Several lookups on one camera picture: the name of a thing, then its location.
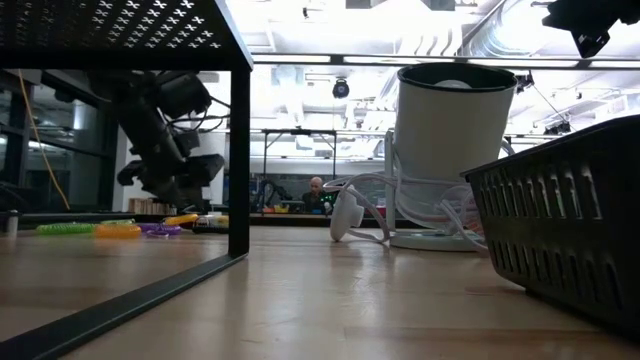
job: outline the perforated metal tabletop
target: perforated metal tabletop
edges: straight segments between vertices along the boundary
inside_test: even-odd
[[[2,67],[243,70],[222,0],[0,0]]]

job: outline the black metal table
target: black metal table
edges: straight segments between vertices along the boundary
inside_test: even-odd
[[[0,343],[0,359],[56,358],[249,252],[251,55],[223,0],[0,0],[0,68],[231,71],[227,255]]]

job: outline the white plug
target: white plug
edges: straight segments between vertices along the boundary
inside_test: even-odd
[[[351,227],[358,227],[364,218],[364,207],[359,206],[356,197],[347,191],[341,191],[331,215],[331,238],[340,241]]]

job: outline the black plastic basket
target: black plastic basket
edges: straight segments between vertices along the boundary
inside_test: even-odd
[[[640,337],[640,116],[463,173],[498,274]]]

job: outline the wooden table surface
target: wooden table surface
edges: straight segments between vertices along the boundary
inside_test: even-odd
[[[226,236],[0,237],[0,341],[226,254]]]
[[[247,260],[67,358],[640,358],[636,345],[526,296],[476,254],[336,244],[315,228],[254,227],[251,237]]]

